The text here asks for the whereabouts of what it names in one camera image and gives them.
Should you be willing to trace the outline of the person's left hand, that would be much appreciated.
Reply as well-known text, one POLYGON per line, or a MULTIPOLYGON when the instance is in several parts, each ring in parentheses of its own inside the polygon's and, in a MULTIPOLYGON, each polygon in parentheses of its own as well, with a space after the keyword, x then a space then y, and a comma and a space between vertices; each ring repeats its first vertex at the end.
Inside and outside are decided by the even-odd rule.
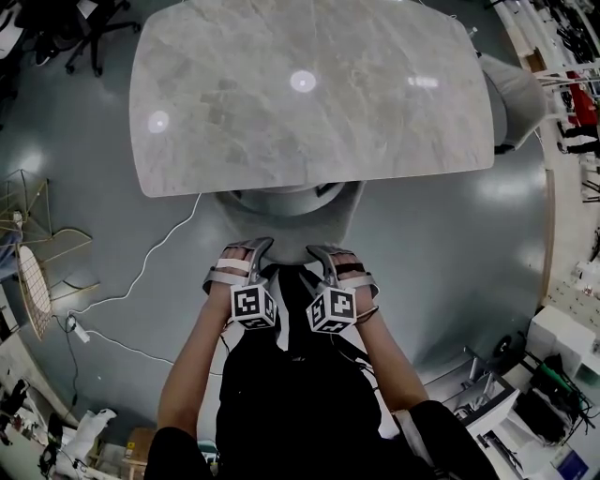
POLYGON ((249 247, 226 247, 215 265, 215 281, 246 285, 250 279, 254 251, 249 247))

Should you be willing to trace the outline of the person's right hand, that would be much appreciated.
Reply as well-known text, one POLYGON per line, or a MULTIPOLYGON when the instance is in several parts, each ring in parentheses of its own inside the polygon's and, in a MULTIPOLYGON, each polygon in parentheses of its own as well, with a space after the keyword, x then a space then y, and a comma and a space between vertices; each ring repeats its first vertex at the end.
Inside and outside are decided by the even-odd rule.
POLYGON ((371 274, 353 253, 335 253, 331 260, 339 288, 358 288, 374 284, 371 274))

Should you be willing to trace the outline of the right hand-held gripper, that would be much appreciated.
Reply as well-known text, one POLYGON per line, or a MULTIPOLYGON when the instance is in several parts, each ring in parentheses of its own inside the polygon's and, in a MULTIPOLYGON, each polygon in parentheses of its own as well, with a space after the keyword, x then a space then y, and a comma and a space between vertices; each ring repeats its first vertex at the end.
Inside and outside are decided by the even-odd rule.
POLYGON ((312 332, 340 334, 357 323, 364 323, 379 309, 373 306, 362 313, 357 312, 356 291, 369 287, 371 299, 379 295, 379 287, 374 280, 371 286, 339 288, 338 273, 333 257, 339 252, 351 252, 336 246, 306 246, 307 253, 322 266, 322 280, 316 286, 317 296, 307 307, 306 314, 312 332))

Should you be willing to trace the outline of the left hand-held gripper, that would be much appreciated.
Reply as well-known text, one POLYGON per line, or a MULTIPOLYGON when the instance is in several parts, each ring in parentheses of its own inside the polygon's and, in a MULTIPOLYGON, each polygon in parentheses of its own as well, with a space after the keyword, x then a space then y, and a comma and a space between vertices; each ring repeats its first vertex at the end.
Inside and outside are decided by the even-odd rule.
POLYGON ((263 255, 273 245, 271 237, 260 237, 229 244, 228 247, 246 247, 251 251, 249 282, 246 285, 228 285, 215 281, 215 264, 211 267, 202 288, 209 294, 214 285, 226 286, 230 293, 231 320, 246 330, 258 330, 276 325, 278 306, 268 291, 270 277, 263 274, 263 255))

